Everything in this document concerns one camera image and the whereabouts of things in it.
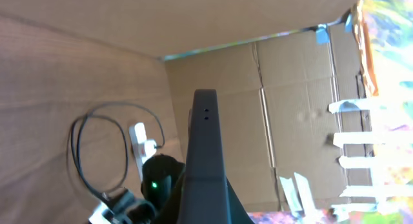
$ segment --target black cable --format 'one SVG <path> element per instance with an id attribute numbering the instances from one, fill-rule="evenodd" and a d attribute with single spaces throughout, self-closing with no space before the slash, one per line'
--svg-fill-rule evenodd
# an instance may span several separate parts
<path id="1" fill-rule="evenodd" d="M 114 102 L 107 102 L 107 103 L 103 103 L 101 105 L 98 105 L 96 107 L 94 107 L 92 110 L 90 110 L 87 114 L 78 117 L 73 123 L 72 126 L 70 127 L 70 144 L 72 147 L 72 157 L 73 157 L 73 161 L 74 164 L 76 166 L 77 169 L 77 173 L 79 174 L 79 177 L 81 178 L 82 182 L 85 184 L 86 188 L 98 199 L 100 199 L 101 201 L 106 201 L 107 198 L 105 198 L 105 196 L 103 195 L 104 193 L 109 193 L 109 192 L 113 192 L 114 190 L 118 189 L 123 182 L 126 179 L 126 176 L 128 174 L 128 143 L 126 142 L 126 136 L 125 136 L 125 132 L 122 129 L 122 126 L 115 121 L 114 119 L 108 117 L 108 116 L 104 116 L 104 115 L 96 115 L 94 114 L 94 112 L 96 112 L 97 110 L 101 109 L 101 108 L 105 108 L 105 107 L 109 107 L 109 106 L 130 106 L 130 107 L 136 107 L 138 109 L 144 110 L 146 112 L 148 112 L 150 115 L 152 115 L 157 124 L 159 125 L 159 129 L 161 131 L 161 135 L 162 135 L 162 145 L 157 146 L 156 148 L 162 148 L 165 145 L 165 135 L 163 133 L 163 128 L 161 125 L 161 122 L 159 120 L 159 118 L 148 108 L 145 108 L 141 105 L 137 105 L 137 104 L 133 104 L 133 103 L 129 103 L 129 102 L 121 102 L 121 101 L 114 101 Z M 83 133 L 83 129 L 86 125 L 86 122 L 89 120 L 89 118 L 97 118 L 97 119 L 103 119 L 103 120 L 107 120 L 113 124 L 115 124 L 118 129 L 121 131 L 122 133 L 122 138 L 123 138 L 123 143 L 125 144 L 125 172 L 123 173 L 123 177 L 121 178 L 121 180 L 112 188 L 104 191 L 104 192 L 100 192 L 98 191 L 96 188 L 94 188 L 93 186 L 91 186 L 91 184 L 89 184 L 89 182 L 86 180 L 85 176 L 83 175 L 83 170 L 82 170 L 82 165 L 81 165 L 81 157 L 80 157 L 80 146 L 81 146 L 81 137 L 82 137 L 82 133 Z M 76 145 L 75 145 L 75 128 L 78 122 L 81 121 L 81 125 L 79 127 L 79 131 L 77 133 L 77 141 L 76 141 Z"/>

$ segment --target black device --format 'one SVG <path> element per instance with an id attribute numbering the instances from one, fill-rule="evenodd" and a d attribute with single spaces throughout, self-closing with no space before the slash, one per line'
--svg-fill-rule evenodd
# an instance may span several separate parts
<path id="1" fill-rule="evenodd" d="M 225 174 L 216 91 L 196 90 L 191 114 L 186 166 L 170 156 L 149 159 L 145 201 L 128 190 L 110 199 L 100 211 L 109 223 L 253 224 Z"/>

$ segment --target cardboard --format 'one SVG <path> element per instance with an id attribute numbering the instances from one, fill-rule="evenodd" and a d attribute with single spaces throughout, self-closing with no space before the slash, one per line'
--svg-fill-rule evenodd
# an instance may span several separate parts
<path id="1" fill-rule="evenodd" d="M 357 0 L 0 0 L 0 13 L 149 56 L 335 21 Z"/>
<path id="2" fill-rule="evenodd" d="M 194 90 L 217 89 L 227 176 L 247 211 L 288 210 L 276 177 L 295 172 L 308 179 L 319 209 L 349 203 L 339 197 L 347 185 L 369 185 L 366 171 L 337 163 L 364 148 L 343 151 L 327 141 L 362 128 L 359 113 L 327 111 L 341 98 L 358 97 L 357 49 L 344 29 L 330 29 L 331 44 L 317 44 L 310 31 L 166 62 L 183 154 Z"/>

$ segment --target brown surface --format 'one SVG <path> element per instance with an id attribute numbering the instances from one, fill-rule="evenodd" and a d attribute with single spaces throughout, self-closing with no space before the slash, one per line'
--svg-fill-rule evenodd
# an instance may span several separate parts
<path id="1" fill-rule="evenodd" d="M 278 202 L 288 210 L 281 185 L 280 199 L 276 195 L 271 156 L 278 176 L 291 178 L 297 172 L 309 180 L 317 208 L 348 203 L 339 197 L 346 185 L 368 184 L 366 170 L 345 173 L 337 163 L 344 152 L 327 141 L 329 134 L 361 128 L 359 114 L 338 118 L 327 112 L 338 96 L 358 97 L 354 38 L 343 25 L 333 26 L 331 34 L 332 46 L 318 45 L 308 31 L 166 62 L 183 151 L 192 93 L 217 89 L 227 176 L 248 211 L 276 211 Z M 273 150 L 267 144 L 261 87 Z M 355 156 L 363 149 L 345 153 Z"/>
<path id="2" fill-rule="evenodd" d="M 163 152 L 182 160 L 161 63 L 0 17 L 0 223 L 87 220 L 97 202 L 79 182 L 71 157 L 67 167 L 66 140 L 71 122 L 104 101 L 152 109 L 165 129 Z M 161 142 L 155 121 L 142 111 L 102 113 L 124 128 L 143 121 L 148 136 Z M 124 152 L 115 127 L 91 121 L 82 147 L 93 185 L 107 188 L 121 177 Z M 131 155 L 125 186 L 140 195 Z"/>
<path id="3" fill-rule="evenodd" d="M 252 50 L 253 45 L 246 44 L 167 61 L 166 72 L 183 155 L 194 91 L 214 88 L 228 180 L 247 211 L 273 211 L 278 203 Z"/>
<path id="4" fill-rule="evenodd" d="M 335 21 L 357 0 L 0 0 L 0 10 L 151 56 Z"/>

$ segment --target power cord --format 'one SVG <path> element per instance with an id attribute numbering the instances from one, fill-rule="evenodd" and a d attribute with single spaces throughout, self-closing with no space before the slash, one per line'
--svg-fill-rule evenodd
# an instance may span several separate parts
<path id="1" fill-rule="evenodd" d="M 72 126 L 70 127 L 70 145 L 72 147 L 73 161 L 74 161 L 74 164 L 76 166 L 77 173 L 79 174 L 79 177 L 81 178 L 82 182 L 85 184 L 86 188 L 97 199 L 100 199 L 101 201 L 107 201 L 107 197 L 106 197 L 105 194 L 108 194 L 108 193 L 113 192 L 116 189 L 118 189 L 123 184 L 123 182 L 125 181 L 126 176 L 128 174 L 128 143 L 126 142 L 126 136 L 125 136 L 125 132 L 122 129 L 122 126 L 117 121 L 112 119 L 111 117 L 94 114 L 99 109 L 102 109 L 102 108 L 105 108 L 105 107 L 112 107 L 112 106 L 136 107 L 140 110 L 144 110 L 144 111 L 148 112 L 150 115 L 152 115 L 155 118 L 157 124 L 159 125 L 159 129 L 160 129 L 161 135 L 162 135 L 162 145 L 157 146 L 156 148 L 162 148 L 165 145 L 165 135 L 163 133 L 163 128 L 162 128 L 162 125 L 161 125 L 161 122 L 160 122 L 159 118 L 150 109 L 148 109 L 146 107 L 143 107 L 141 105 L 137 105 L 137 104 L 129 103 L 129 102 L 121 102 L 121 101 L 107 102 L 107 103 L 103 103 L 101 105 L 98 105 L 98 106 L 94 107 L 92 110 L 87 112 L 85 115 L 76 118 L 75 121 L 72 123 Z M 122 138 L 123 138 L 123 143 L 125 144 L 125 158 L 126 158 L 126 160 L 125 160 L 125 172 L 123 173 L 123 177 L 121 178 L 119 183 L 117 183 L 114 187 L 112 187 L 112 188 L 110 188 L 110 189 L 108 189 L 104 192 L 100 192 L 96 188 L 91 186 L 91 184 L 87 181 L 87 179 L 83 175 L 83 170 L 82 170 L 81 157 L 80 157 L 81 138 L 82 138 L 83 129 L 84 129 L 87 121 L 90 118 L 103 119 L 103 120 L 106 120 L 106 121 L 109 121 L 109 122 L 115 124 L 116 127 L 121 131 Z M 76 141 L 76 144 L 75 144 L 75 128 L 76 128 L 76 125 L 80 121 L 81 121 L 81 124 L 80 124 L 80 127 L 79 127 L 79 131 L 77 132 L 77 141 Z"/>

